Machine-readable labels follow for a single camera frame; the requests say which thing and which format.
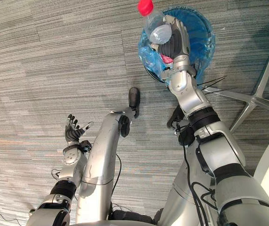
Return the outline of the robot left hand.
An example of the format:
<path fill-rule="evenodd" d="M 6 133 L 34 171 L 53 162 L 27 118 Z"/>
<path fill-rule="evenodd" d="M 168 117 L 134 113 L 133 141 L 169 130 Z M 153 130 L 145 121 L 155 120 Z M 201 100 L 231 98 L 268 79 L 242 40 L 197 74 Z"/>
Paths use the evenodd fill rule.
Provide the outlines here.
<path fill-rule="evenodd" d="M 90 121 L 85 126 L 78 125 L 78 120 L 73 114 L 69 114 L 67 117 L 64 136 L 68 146 L 78 144 L 79 139 L 86 133 L 87 130 L 92 128 L 93 122 Z"/>

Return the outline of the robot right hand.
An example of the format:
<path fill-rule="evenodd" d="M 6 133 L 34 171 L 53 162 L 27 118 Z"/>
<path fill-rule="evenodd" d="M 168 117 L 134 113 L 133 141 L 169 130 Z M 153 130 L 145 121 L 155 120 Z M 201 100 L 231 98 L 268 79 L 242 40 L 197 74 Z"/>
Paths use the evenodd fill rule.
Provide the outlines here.
<path fill-rule="evenodd" d="M 151 44 L 151 48 L 160 55 L 171 58 L 173 61 L 184 61 L 190 64 L 190 40 L 183 22 L 174 16 L 165 15 L 166 22 L 169 23 L 172 34 L 165 44 Z"/>

